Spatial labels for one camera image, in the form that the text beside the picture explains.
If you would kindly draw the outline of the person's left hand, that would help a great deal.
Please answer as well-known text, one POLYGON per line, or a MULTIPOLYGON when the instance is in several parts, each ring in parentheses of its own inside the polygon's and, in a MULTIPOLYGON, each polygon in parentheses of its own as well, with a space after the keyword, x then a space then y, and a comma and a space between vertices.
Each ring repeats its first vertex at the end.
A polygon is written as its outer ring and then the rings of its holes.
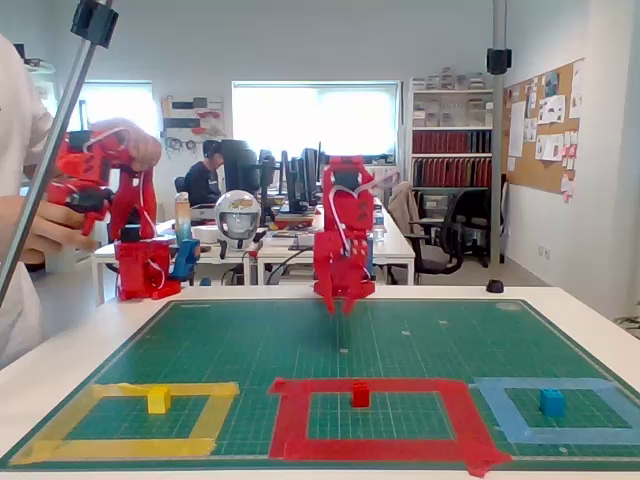
POLYGON ((154 168, 162 156, 163 149, 159 140, 128 119, 112 118, 98 121, 91 125, 91 129, 119 129, 119 133, 125 137, 126 149, 132 157, 131 168, 134 171, 143 172, 154 168))

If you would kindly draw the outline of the person's right hand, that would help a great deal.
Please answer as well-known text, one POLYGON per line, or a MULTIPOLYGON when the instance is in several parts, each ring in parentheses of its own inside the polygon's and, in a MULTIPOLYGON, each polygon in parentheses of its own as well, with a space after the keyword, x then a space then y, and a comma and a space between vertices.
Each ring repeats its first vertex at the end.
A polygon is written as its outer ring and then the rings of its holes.
POLYGON ((83 233, 85 217, 68 207, 42 201, 30 227, 20 260, 40 264, 64 248, 92 252, 97 242, 83 233))

